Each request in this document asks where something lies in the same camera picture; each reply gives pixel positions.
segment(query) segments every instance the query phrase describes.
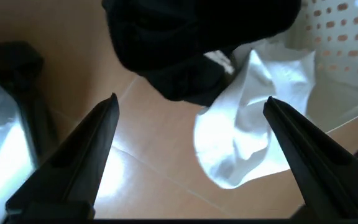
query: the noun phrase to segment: white laundry basket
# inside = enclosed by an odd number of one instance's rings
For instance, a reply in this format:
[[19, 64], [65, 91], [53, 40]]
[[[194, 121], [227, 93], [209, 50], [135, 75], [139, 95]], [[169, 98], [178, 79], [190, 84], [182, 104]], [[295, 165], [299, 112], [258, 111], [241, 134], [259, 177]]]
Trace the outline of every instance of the white laundry basket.
[[357, 117], [358, 0], [303, 0], [285, 36], [289, 48], [316, 51], [309, 119], [329, 131]]

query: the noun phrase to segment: white cloth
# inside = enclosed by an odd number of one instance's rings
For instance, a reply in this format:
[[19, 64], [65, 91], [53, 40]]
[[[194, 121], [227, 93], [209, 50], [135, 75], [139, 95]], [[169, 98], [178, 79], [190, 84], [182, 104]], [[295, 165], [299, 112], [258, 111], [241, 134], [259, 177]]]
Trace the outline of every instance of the white cloth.
[[269, 96], [305, 114], [314, 87], [314, 52], [265, 42], [210, 108], [196, 117], [194, 145], [206, 175], [224, 189], [289, 169], [263, 116]]

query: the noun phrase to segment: laundry basket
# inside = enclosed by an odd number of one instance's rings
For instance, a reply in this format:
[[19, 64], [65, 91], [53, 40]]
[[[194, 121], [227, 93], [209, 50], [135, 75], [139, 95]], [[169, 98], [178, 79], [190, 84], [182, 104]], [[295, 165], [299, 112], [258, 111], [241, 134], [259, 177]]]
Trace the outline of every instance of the laundry basket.
[[285, 36], [287, 47], [316, 51], [309, 119], [329, 131], [357, 117], [358, 0], [303, 0]]

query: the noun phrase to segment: black object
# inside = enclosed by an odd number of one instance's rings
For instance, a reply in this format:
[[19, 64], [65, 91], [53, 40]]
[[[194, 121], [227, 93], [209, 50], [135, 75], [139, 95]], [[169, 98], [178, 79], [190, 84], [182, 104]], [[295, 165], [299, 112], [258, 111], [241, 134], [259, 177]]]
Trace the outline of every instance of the black object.
[[306, 206], [321, 219], [358, 218], [358, 159], [282, 101], [270, 97], [264, 115]]
[[115, 94], [100, 102], [6, 202], [10, 222], [93, 218], [119, 117]]
[[203, 54], [274, 36], [301, 0], [103, 0], [118, 59], [168, 100], [210, 106], [227, 83]]
[[0, 86], [19, 106], [35, 166], [58, 146], [55, 125], [34, 85], [43, 64], [43, 58], [26, 42], [0, 43]]

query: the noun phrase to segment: floor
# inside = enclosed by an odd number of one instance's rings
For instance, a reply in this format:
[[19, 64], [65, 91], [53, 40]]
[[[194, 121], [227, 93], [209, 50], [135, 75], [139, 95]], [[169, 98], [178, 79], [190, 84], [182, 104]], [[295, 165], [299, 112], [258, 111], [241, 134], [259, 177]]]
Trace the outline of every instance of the floor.
[[[164, 100], [117, 60], [100, 0], [0, 0], [0, 41], [26, 40], [44, 57], [38, 86], [60, 140], [115, 92], [121, 116], [94, 205], [96, 218], [285, 218], [302, 203], [290, 171], [234, 190], [195, 158], [199, 106]], [[358, 119], [330, 135], [358, 149]]]

